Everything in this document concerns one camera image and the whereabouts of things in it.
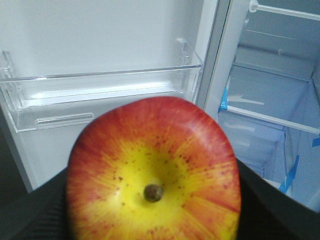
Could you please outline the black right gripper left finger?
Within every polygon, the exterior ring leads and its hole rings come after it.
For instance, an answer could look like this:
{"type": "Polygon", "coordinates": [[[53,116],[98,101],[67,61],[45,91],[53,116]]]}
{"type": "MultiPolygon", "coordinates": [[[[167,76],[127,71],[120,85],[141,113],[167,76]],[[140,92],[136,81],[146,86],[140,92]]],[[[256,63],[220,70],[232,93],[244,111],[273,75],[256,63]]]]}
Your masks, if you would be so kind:
{"type": "Polygon", "coordinates": [[[0,208],[2,240],[71,240],[64,169],[44,185],[0,208]]]}

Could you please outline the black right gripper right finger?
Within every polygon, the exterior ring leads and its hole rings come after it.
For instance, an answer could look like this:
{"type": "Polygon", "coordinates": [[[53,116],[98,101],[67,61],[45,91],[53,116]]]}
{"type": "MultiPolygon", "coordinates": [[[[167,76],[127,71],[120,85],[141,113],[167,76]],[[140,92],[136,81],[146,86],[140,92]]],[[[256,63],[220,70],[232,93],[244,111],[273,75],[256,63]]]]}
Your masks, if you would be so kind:
{"type": "Polygon", "coordinates": [[[320,215],[294,201],[237,161],[241,213],[239,240],[318,240],[320,215]]]}

